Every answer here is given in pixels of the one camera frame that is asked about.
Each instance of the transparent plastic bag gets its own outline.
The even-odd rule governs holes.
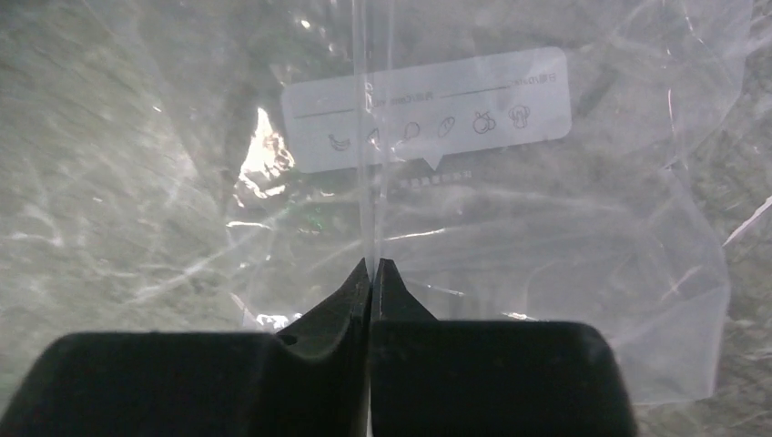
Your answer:
[[[88,4],[222,208],[245,327],[383,256],[442,318],[595,325],[636,402],[710,395],[729,282],[686,156],[748,0]]]

